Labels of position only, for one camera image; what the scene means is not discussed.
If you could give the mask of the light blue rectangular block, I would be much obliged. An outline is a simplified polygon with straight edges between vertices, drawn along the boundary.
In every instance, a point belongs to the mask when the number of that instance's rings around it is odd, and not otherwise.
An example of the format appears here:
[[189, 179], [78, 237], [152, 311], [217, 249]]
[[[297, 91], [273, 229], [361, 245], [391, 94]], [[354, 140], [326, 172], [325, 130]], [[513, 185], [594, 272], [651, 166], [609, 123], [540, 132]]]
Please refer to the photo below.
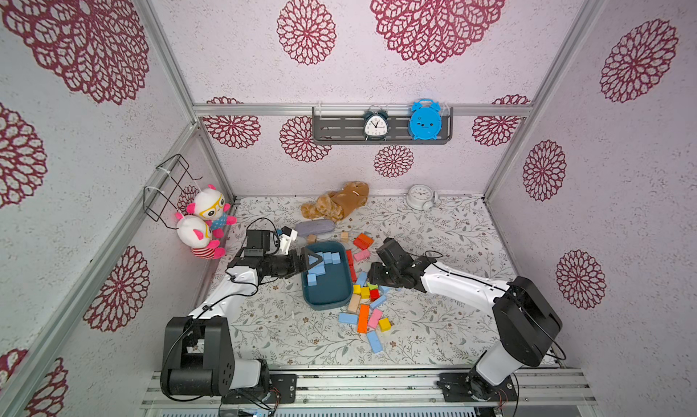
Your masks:
[[310, 274], [314, 274], [317, 276], [322, 276], [327, 273], [326, 268], [325, 268], [325, 263], [324, 261], [321, 261], [319, 264], [316, 266], [313, 266], [312, 269], [309, 270]]

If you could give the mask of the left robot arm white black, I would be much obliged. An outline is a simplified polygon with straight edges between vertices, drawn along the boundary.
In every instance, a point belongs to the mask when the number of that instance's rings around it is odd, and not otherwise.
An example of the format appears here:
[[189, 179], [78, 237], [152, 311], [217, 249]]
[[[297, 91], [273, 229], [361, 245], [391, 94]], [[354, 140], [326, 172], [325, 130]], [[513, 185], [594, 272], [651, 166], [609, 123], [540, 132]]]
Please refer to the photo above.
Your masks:
[[324, 263], [321, 255], [306, 247], [292, 249], [293, 241], [292, 235], [249, 230], [215, 290], [188, 315], [168, 322], [160, 378], [167, 398], [192, 402], [237, 394], [253, 401], [255, 394], [260, 401], [270, 394], [268, 364], [235, 357], [229, 318], [257, 295], [265, 277], [285, 279]]

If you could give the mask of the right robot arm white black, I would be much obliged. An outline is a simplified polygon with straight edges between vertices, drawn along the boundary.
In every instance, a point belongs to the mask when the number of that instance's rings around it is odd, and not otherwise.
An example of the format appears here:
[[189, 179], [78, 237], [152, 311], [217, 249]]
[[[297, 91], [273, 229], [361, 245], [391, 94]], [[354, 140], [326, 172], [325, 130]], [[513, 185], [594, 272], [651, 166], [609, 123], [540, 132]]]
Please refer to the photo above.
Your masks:
[[509, 282], [477, 277], [446, 266], [437, 257], [413, 257], [393, 238], [387, 238], [377, 254], [379, 261], [368, 272], [372, 284], [449, 297], [494, 319], [499, 341], [468, 374], [473, 395], [505, 384], [524, 366], [539, 366], [563, 328], [546, 297], [526, 277]]

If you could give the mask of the grey fabric glasses case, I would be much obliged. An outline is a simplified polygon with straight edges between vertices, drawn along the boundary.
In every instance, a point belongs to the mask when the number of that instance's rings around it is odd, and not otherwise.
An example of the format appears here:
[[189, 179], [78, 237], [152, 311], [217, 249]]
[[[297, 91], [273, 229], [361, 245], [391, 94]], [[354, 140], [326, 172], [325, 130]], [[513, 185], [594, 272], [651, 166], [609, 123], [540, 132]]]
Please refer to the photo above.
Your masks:
[[310, 235], [323, 235], [332, 233], [336, 224], [330, 219], [316, 219], [299, 222], [296, 224], [295, 231], [299, 237], [308, 238]]

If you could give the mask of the dark teal plastic bin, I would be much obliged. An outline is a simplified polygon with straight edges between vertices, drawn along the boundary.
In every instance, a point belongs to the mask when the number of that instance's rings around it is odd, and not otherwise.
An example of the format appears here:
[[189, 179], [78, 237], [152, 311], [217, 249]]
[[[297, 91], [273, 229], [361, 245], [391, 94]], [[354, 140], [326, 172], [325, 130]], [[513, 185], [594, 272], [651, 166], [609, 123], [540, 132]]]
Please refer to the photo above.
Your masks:
[[[302, 292], [305, 302], [316, 311], [325, 311], [345, 306], [353, 295], [350, 266], [347, 262], [346, 249], [336, 241], [310, 244], [315, 253], [339, 253], [339, 264], [325, 264], [327, 273], [317, 276], [316, 286], [307, 286], [307, 275], [301, 275]], [[306, 270], [320, 262], [305, 262]]]

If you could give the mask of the pink rectangular block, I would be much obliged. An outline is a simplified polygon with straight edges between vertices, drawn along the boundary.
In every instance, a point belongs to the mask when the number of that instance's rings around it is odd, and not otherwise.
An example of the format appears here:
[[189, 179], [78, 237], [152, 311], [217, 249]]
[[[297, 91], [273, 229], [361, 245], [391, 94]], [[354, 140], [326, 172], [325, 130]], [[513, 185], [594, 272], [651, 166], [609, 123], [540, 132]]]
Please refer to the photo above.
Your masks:
[[355, 254], [353, 255], [353, 259], [354, 259], [355, 262], [362, 262], [362, 261], [364, 261], [364, 260], [369, 259], [370, 256], [371, 256], [370, 251], [368, 251], [368, 250], [361, 250], [361, 251], [358, 251], [357, 253], [355, 253]]

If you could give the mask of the light blue narrow block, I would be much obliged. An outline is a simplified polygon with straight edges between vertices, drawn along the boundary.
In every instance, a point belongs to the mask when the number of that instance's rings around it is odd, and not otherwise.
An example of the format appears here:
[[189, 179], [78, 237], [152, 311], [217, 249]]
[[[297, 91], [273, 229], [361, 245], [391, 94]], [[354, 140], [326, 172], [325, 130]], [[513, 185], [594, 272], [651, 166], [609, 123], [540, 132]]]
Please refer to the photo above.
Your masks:
[[373, 301], [373, 302], [370, 304], [370, 308], [371, 308], [371, 309], [376, 309], [376, 308], [378, 308], [379, 306], [381, 306], [381, 304], [384, 304], [384, 302], [386, 302], [386, 300], [387, 300], [386, 295], [381, 295], [378, 299], [376, 299], [375, 301]]

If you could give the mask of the light blue block far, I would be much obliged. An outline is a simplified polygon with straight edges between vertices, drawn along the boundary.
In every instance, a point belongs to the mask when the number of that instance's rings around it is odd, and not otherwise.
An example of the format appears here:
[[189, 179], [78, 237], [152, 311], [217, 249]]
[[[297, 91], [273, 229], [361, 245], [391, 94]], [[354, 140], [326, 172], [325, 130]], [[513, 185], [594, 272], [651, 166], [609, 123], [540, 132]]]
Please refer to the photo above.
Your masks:
[[361, 272], [357, 277], [356, 284], [358, 286], [365, 286], [367, 282], [368, 282], [368, 274], [366, 272]]

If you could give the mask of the red rectangular block by orange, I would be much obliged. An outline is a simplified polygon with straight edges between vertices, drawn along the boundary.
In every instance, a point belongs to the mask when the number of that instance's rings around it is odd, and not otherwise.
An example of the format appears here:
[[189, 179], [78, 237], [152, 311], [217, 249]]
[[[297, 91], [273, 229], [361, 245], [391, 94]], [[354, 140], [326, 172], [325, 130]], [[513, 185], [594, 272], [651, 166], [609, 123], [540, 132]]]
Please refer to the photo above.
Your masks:
[[370, 247], [370, 243], [367, 242], [364, 238], [357, 237], [353, 241], [354, 246], [357, 246], [360, 250], [367, 250]]

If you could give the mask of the pink block lower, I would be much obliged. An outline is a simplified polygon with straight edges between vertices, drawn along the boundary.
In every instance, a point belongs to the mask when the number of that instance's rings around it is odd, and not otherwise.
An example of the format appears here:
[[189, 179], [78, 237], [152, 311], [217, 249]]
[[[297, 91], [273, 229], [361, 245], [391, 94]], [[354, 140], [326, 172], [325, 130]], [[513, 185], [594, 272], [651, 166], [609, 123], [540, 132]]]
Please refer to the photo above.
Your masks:
[[381, 320], [382, 315], [383, 313], [381, 310], [373, 309], [370, 319], [368, 319], [368, 328], [377, 329], [379, 327], [379, 321]]

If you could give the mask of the long natural wooden block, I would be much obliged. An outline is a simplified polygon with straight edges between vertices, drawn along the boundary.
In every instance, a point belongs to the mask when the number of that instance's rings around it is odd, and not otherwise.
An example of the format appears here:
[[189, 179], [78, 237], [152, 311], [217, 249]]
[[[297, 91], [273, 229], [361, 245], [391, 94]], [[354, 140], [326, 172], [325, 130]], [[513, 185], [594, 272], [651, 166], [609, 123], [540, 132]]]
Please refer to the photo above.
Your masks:
[[356, 315], [359, 312], [360, 301], [361, 301], [361, 296], [356, 295], [354, 293], [354, 295], [352, 295], [352, 297], [350, 299], [350, 303], [348, 304], [347, 312], [352, 313], [353, 315]]

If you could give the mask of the brown teddy bear plush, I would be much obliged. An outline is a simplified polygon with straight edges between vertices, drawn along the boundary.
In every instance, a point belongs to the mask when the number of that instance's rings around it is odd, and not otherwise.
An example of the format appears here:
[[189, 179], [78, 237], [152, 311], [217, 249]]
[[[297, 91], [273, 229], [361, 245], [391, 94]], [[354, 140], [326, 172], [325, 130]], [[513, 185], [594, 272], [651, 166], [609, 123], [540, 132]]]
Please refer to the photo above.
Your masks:
[[303, 204], [301, 214], [306, 219], [325, 218], [337, 223], [349, 217], [368, 202], [370, 187], [365, 182], [349, 182], [341, 191], [321, 195], [315, 202]]

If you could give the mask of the long orange block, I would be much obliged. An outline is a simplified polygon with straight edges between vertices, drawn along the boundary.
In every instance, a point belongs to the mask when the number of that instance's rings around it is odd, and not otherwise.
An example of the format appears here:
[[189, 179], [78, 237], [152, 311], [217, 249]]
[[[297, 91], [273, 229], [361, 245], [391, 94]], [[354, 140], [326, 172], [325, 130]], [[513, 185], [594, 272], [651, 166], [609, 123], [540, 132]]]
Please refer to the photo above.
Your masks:
[[359, 333], [368, 333], [368, 320], [370, 320], [370, 307], [367, 304], [359, 306], [359, 318], [357, 331]]

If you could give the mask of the yellow cube far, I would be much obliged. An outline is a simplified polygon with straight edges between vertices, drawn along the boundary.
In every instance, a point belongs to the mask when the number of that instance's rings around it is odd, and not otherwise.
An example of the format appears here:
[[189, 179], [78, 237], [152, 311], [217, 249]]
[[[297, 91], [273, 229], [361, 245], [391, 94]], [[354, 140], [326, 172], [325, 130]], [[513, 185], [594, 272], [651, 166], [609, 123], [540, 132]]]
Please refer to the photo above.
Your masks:
[[379, 320], [379, 331], [381, 332], [387, 332], [392, 328], [392, 323], [388, 318], [381, 318]]

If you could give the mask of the light blue block left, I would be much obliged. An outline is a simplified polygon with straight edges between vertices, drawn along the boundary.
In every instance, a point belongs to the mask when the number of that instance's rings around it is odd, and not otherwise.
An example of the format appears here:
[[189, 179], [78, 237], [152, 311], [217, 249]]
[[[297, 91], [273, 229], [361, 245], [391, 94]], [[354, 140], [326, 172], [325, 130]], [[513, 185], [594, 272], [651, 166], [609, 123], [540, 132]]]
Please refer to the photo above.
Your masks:
[[341, 324], [357, 325], [359, 322], [359, 316], [355, 313], [340, 313], [339, 322]]

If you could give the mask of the white owl plush yellow glasses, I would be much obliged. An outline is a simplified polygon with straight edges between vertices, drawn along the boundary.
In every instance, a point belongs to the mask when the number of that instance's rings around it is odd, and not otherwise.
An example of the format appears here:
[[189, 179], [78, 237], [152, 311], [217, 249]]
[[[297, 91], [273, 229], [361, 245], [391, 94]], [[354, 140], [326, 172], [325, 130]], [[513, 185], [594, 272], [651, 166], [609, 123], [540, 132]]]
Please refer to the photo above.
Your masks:
[[232, 205], [225, 199], [223, 192], [214, 185], [208, 185], [199, 192], [194, 200], [186, 206], [189, 215], [196, 215], [209, 226], [215, 238], [223, 238], [225, 229], [237, 223], [231, 215]]

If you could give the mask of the white alarm clock on table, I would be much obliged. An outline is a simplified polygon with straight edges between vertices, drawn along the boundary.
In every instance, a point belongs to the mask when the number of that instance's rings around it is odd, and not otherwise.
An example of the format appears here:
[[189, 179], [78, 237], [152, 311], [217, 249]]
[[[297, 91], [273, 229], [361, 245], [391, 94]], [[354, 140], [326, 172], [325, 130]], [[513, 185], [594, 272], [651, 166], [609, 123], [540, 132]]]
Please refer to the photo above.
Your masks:
[[441, 203], [439, 194], [429, 186], [414, 185], [406, 195], [407, 205], [417, 211], [428, 211]]

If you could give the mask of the white plush striped legs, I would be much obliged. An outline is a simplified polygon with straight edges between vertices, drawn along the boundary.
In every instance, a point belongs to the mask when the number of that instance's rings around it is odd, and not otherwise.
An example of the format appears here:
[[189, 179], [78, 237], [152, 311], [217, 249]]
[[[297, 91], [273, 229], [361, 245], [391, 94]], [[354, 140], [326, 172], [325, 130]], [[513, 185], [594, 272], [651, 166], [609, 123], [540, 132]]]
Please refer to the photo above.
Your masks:
[[177, 212], [176, 234], [190, 248], [191, 252], [201, 259], [213, 260], [225, 256], [226, 251], [221, 242], [214, 239], [212, 231], [203, 219], [196, 215], [183, 215]]

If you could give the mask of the dark green alarm clock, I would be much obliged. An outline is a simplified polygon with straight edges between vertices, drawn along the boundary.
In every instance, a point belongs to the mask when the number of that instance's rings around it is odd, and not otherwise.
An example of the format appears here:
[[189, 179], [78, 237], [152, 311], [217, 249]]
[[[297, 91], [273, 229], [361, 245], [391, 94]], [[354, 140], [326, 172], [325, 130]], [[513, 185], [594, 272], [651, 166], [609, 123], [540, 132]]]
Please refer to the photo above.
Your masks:
[[388, 114], [386, 111], [368, 111], [364, 115], [363, 135], [366, 141], [384, 140], [388, 136]]

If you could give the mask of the blue alarm clock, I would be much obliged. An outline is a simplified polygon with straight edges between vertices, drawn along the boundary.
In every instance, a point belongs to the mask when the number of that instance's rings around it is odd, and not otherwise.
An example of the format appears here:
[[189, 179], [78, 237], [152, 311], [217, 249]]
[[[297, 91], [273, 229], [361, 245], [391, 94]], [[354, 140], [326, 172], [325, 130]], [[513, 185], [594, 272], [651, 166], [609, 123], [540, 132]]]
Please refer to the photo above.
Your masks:
[[420, 99], [412, 105], [408, 132], [413, 140], [437, 140], [442, 129], [439, 103]]

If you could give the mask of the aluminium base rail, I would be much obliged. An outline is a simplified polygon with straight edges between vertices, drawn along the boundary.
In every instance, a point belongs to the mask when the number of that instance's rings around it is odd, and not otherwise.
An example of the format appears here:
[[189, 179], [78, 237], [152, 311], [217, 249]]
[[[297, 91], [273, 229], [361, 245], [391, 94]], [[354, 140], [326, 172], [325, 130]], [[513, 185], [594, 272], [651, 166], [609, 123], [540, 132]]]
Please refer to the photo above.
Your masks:
[[521, 369], [504, 382], [501, 393], [479, 401], [464, 388], [466, 366], [319, 366], [281, 367], [270, 372], [283, 395], [283, 411], [317, 408], [480, 406], [507, 410], [517, 406], [596, 405], [589, 382], [579, 369]]

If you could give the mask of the grey wall shelf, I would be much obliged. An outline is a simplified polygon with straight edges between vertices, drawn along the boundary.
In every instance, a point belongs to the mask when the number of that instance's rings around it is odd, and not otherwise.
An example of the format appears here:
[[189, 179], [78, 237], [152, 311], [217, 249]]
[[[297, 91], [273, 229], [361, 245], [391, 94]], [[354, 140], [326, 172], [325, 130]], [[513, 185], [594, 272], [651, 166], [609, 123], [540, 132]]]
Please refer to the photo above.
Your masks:
[[311, 132], [318, 145], [445, 145], [453, 137], [452, 114], [432, 99], [420, 99], [404, 111], [313, 108]]

